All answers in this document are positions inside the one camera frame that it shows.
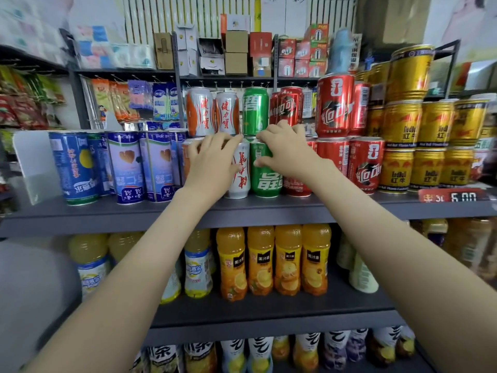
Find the cardboard box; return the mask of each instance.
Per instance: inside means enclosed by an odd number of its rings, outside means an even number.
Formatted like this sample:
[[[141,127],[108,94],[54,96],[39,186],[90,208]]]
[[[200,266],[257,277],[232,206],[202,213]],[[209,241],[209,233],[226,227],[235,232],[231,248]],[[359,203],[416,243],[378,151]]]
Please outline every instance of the cardboard box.
[[[309,77],[309,60],[295,60],[295,77]]]
[[[298,40],[295,49],[295,60],[311,59],[311,42]]]
[[[423,43],[431,1],[358,0],[356,31],[376,48]]]
[[[250,56],[271,56],[272,33],[250,33]]]
[[[295,59],[281,58],[278,60],[278,77],[293,77]]]
[[[252,58],[252,75],[254,77],[271,77],[271,56]]]
[[[200,71],[205,76],[225,75],[224,58],[200,58]]]
[[[328,45],[326,43],[311,43],[311,60],[325,62],[328,57]]]
[[[226,32],[226,52],[246,54],[248,50],[249,33],[247,31]]]
[[[225,55],[226,60],[226,74],[247,74],[247,54],[246,53],[233,53],[227,52]]]
[[[192,24],[179,25],[174,27],[176,31],[178,51],[183,49],[198,50],[197,47],[197,27]]]
[[[325,75],[326,62],[309,62],[309,77],[319,78]]]
[[[155,33],[154,44],[157,69],[174,69],[172,37],[170,33]]]
[[[194,49],[178,51],[179,75],[198,76],[198,52]]]
[[[304,35],[304,40],[311,41],[311,43],[328,43],[328,24],[310,24]]]
[[[280,39],[278,42],[279,57],[295,58],[296,47],[295,39]]]
[[[223,58],[223,40],[219,38],[198,38],[198,51],[204,58]]]

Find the soda can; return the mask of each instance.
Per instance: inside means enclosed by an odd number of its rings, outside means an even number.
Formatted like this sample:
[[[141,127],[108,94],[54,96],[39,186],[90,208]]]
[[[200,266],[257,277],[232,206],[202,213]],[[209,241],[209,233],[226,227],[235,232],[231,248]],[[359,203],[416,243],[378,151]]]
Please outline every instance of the soda can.
[[[278,96],[279,92],[275,91],[269,99],[269,124],[278,123]]]
[[[414,150],[386,149],[378,190],[393,194],[406,193],[411,182],[413,160]]]
[[[417,146],[419,148],[448,146],[454,115],[454,102],[423,102]]]
[[[154,82],[152,84],[154,94],[154,120],[170,120],[169,90],[165,83]]]
[[[273,154],[265,143],[258,139],[253,139],[250,142],[252,191],[258,197],[277,197],[283,187],[283,177],[268,167],[255,167],[253,163],[262,156],[272,157]]]
[[[114,179],[112,178],[112,169],[110,169],[110,157],[109,150],[107,148],[107,137],[105,137],[105,133],[102,133],[102,150],[103,150],[103,158],[105,161],[105,172],[107,173],[107,182],[109,184],[110,193],[115,194],[114,190]]]
[[[480,138],[488,100],[465,99],[454,103],[456,117],[450,133],[450,143],[459,147],[473,147]]]
[[[318,156],[332,160],[335,166],[347,176],[348,150],[350,140],[346,137],[318,138]]]
[[[421,122],[420,101],[387,103],[382,137],[388,148],[415,148]]]
[[[357,329],[350,332],[345,350],[348,359],[357,363],[366,357],[366,336],[369,329]]]
[[[444,155],[442,173],[440,174],[440,187],[455,188],[467,186],[473,159],[473,148],[449,147]]]
[[[380,181],[385,141],[380,137],[358,137],[350,141],[347,177],[368,195]]]
[[[278,115],[276,122],[287,120],[294,126],[302,124],[304,93],[301,87],[282,87],[278,95]]]
[[[237,94],[231,91],[220,91],[216,95],[216,131],[228,135],[240,133],[240,111]]]
[[[385,88],[388,80],[390,62],[373,64],[369,70],[368,83],[371,85],[369,106],[383,106],[385,104]]]
[[[269,95],[265,87],[248,87],[244,93],[242,111],[243,134],[255,136],[269,123]]]
[[[326,369],[344,370],[347,364],[347,341],[350,330],[325,332],[324,363]]]
[[[186,128],[170,128],[167,133],[171,138],[172,181],[176,191],[183,187],[185,181],[182,144],[186,140],[188,130]]]
[[[444,148],[416,150],[414,152],[409,191],[438,187],[440,174],[442,173],[444,152]]]
[[[385,108],[370,106],[366,117],[366,136],[381,137]]]
[[[191,139],[186,139],[181,144],[181,149],[183,150],[183,173],[184,173],[183,185],[185,184],[186,179],[188,178],[188,173],[190,172],[190,157],[188,156],[188,145],[193,143],[195,140],[202,141],[203,139],[204,139],[203,137],[194,137]]]
[[[186,93],[186,120],[190,136],[214,135],[216,132],[214,102],[210,90],[190,87]]]
[[[166,83],[169,94],[169,113],[171,120],[179,120],[178,88],[174,82]]]
[[[307,137],[307,145],[309,145],[314,152],[318,150],[318,142],[312,138]],[[308,188],[304,183],[298,181],[294,178],[283,177],[283,187],[287,195],[294,197],[308,197],[311,196],[312,190]]]
[[[139,138],[148,199],[171,201],[174,195],[171,137],[165,131],[143,131],[139,132]]]
[[[91,158],[98,179],[97,188],[100,196],[111,194],[107,170],[105,169],[105,151],[103,150],[102,139],[104,136],[105,135],[101,132],[88,132],[86,134],[88,146],[91,151]]]
[[[354,76],[327,74],[318,80],[316,132],[318,137],[345,137],[350,129]]]
[[[85,132],[48,133],[62,194],[68,205],[96,202],[98,179]]]
[[[140,203],[145,184],[138,132],[106,132],[105,136],[117,203]]]
[[[231,186],[224,195],[227,199],[243,199],[247,197],[250,191],[250,143],[247,139],[243,139],[238,144],[231,163],[239,164],[242,169],[233,175]]]
[[[428,91],[428,70],[435,55],[431,45],[415,45],[396,50],[390,58],[386,102],[422,100]]]
[[[370,85],[363,81],[354,83],[352,96],[352,114],[350,118],[349,136],[362,136],[366,131],[366,115],[368,112]]]

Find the yellow drink bottle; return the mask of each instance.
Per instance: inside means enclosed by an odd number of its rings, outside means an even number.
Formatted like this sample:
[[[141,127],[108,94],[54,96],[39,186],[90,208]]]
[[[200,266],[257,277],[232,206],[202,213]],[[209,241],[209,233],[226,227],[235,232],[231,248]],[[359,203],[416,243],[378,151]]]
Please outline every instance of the yellow drink bottle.
[[[302,226],[277,225],[274,234],[276,237],[274,286],[282,295],[294,296],[300,290]]]
[[[221,294],[228,301],[241,300],[247,293],[244,229],[219,228],[216,241],[221,265]]]
[[[185,293],[193,298],[202,298],[212,290],[212,276],[209,269],[210,229],[195,229],[185,250]]]
[[[140,240],[143,232],[112,233],[107,244],[110,255],[114,258],[114,264],[118,264],[129,250]]]
[[[328,252],[332,230],[328,224],[306,224],[302,228],[302,286],[307,293],[324,295],[328,290]]]
[[[251,226],[247,230],[248,287],[265,296],[273,289],[274,227]]]
[[[83,300],[110,272],[108,234],[78,234],[69,240],[69,254],[78,266]]]

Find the coca-cola can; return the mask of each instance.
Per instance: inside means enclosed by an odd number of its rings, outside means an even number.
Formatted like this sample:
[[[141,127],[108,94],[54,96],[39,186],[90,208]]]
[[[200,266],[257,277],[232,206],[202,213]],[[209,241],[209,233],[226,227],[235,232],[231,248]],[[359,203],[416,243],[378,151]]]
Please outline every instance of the coca-cola can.
[[[186,93],[186,120],[191,137],[216,133],[214,101],[206,87],[190,87]]]
[[[216,130],[229,135],[240,133],[240,110],[237,94],[221,91],[216,95]]]
[[[350,129],[354,76],[328,74],[318,80],[316,133],[318,137],[345,137]]]
[[[366,131],[370,87],[371,85],[364,81],[356,81],[354,83],[352,114],[350,118],[350,130],[348,131],[349,136],[363,136]]]
[[[275,91],[269,99],[269,124],[278,123],[278,96],[279,92]]]
[[[307,137],[307,145],[309,145],[314,152],[318,149],[318,142],[313,137]],[[283,187],[287,195],[295,197],[308,197],[311,196],[312,190],[304,183],[294,178],[283,177]]]
[[[282,87],[278,95],[277,122],[287,120],[294,126],[302,123],[304,93],[301,87]]]
[[[332,160],[347,176],[349,139],[346,137],[318,138],[318,156]]]
[[[248,140],[243,139],[241,143],[238,144],[231,163],[239,164],[242,169],[237,171],[233,176],[231,186],[224,195],[227,199],[243,199],[247,197],[250,191],[250,174],[249,174],[249,163],[250,163],[250,143]]]
[[[371,195],[380,182],[385,140],[381,137],[357,137],[350,141],[349,180]]]

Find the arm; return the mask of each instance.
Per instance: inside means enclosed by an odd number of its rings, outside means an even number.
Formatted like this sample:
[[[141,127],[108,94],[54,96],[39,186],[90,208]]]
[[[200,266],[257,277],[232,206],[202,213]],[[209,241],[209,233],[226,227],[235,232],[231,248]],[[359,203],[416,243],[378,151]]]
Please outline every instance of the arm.
[[[300,127],[295,133],[279,123],[261,132],[273,157],[257,165],[312,188],[439,368],[495,371],[497,293],[320,158]]]
[[[174,264],[203,214],[239,170],[231,160],[242,136],[220,133],[189,146],[185,186],[140,241],[41,350],[27,373],[122,373],[133,365]]]

